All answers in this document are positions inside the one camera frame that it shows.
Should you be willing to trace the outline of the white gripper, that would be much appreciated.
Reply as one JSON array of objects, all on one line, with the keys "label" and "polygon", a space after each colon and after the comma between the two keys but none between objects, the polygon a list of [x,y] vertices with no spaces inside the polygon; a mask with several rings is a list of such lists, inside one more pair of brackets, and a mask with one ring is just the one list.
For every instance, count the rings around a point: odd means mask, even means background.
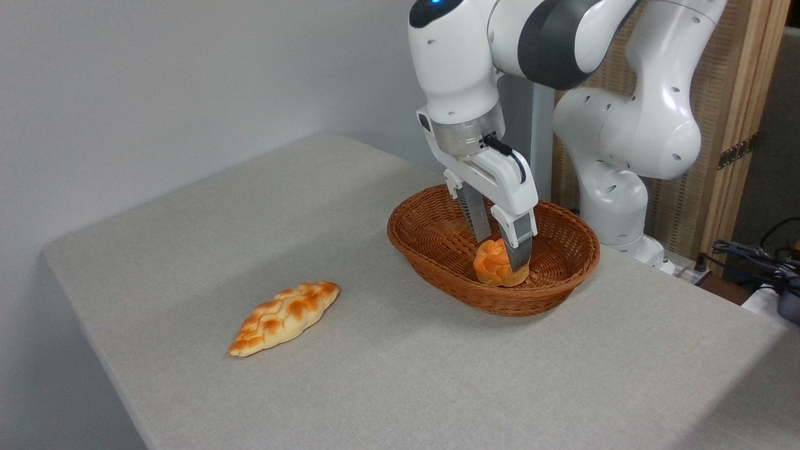
[{"label": "white gripper", "polygon": [[531,168],[523,157],[517,151],[505,156],[487,147],[475,156],[457,159],[438,145],[426,107],[417,110],[417,121],[435,159],[447,168],[444,177],[449,194],[461,208],[476,242],[482,243],[491,236],[486,197],[495,204],[490,211],[499,225],[512,273],[527,268],[533,239],[538,234],[533,210],[538,194]]}]

